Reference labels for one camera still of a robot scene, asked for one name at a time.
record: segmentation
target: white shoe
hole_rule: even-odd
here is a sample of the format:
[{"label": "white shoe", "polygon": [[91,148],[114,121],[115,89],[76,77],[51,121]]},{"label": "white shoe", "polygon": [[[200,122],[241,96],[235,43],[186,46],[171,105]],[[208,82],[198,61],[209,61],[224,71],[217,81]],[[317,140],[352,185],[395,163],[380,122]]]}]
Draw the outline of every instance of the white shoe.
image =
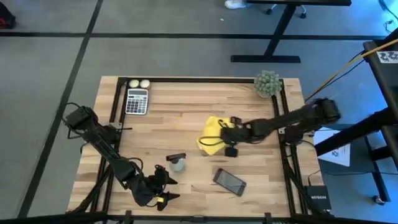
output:
[{"label": "white shoe", "polygon": [[246,7],[243,0],[226,0],[224,4],[228,9],[242,9]]}]

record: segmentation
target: phone screen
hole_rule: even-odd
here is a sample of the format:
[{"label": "phone screen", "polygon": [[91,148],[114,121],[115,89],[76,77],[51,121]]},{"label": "phone screen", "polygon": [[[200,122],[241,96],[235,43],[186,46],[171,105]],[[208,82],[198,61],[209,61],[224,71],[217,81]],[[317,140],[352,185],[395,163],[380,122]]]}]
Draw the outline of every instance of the phone screen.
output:
[{"label": "phone screen", "polygon": [[245,183],[242,180],[239,180],[237,177],[225,172],[224,170],[220,172],[215,182],[227,188],[228,190],[232,191],[236,195],[242,193],[241,187],[245,185]]}]

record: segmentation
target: calculator keypad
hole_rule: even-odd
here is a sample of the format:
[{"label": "calculator keypad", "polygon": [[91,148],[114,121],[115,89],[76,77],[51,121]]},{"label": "calculator keypad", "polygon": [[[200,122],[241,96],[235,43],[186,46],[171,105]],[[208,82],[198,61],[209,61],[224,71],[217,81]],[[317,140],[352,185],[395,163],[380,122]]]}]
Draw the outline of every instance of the calculator keypad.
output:
[{"label": "calculator keypad", "polygon": [[128,96],[126,113],[127,114],[146,114],[147,97],[146,96]]}]

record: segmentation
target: yellow cable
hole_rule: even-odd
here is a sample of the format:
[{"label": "yellow cable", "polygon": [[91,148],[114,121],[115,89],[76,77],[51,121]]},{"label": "yellow cable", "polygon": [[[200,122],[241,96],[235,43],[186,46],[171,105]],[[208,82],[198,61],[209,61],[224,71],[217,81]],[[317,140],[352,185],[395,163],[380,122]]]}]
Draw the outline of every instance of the yellow cable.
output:
[{"label": "yellow cable", "polygon": [[308,99],[310,99],[311,97],[313,97],[315,94],[317,94],[317,92],[318,92],[320,89],[322,89],[323,87],[325,87],[325,85],[327,85],[332,79],[334,79],[334,78],[335,78],[338,74],[340,74],[344,69],[348,68],[352,63],[358,61],[359,59],[362,59],[362,58],[368,56],[369,54],[372,54],[372,53],[374,53],[374,52],[377,52],[378,50],[381,50],[381,49],[386,48],[386,47],[388,47],[388,46],[390,46],[390,45],[392,45],[392,44],[395,44],[395,43],[397,43],[397,42],[398,42],[398,39],[392,40],[392,41],[390,41],[390,42],[388,42],[388,43],[386,43],[386,44],[384,44],[384,45],[382,45],[382,46],[380,46],[380,47],[376,47],[376,48],[373,49],[373,50],[370,50],[370,51],[368,51],[368,52],[366,52],[366,53],[364,53],[364,54],[361,54],[361,55],[355,57],[354,59],[352,59],[351,61],[349,61],[347,64],[345,64],[345,65],[343,66],[343,68],[341,68],[341,69],[338,70],[336,73],[334,73],[334,74],[333,74],[327,81],[325,81],[320,87],[318,87],[309,97],[307,97],[307,98],[305,99],[305,101],[307,101]]}]

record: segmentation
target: green succulent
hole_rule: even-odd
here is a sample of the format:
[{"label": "green succulent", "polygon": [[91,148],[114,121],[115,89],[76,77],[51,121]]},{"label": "green succulent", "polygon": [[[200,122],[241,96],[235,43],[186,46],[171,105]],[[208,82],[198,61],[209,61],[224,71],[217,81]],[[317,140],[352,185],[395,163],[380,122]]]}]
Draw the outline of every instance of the green succulent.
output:
[{"label": "green succulent", "polygon": [[254,88],[256,92],[262,97],[274,96],[282,89],[282,82],[279,80],[279,75],[274,71],[262,71],[254,79]]}]

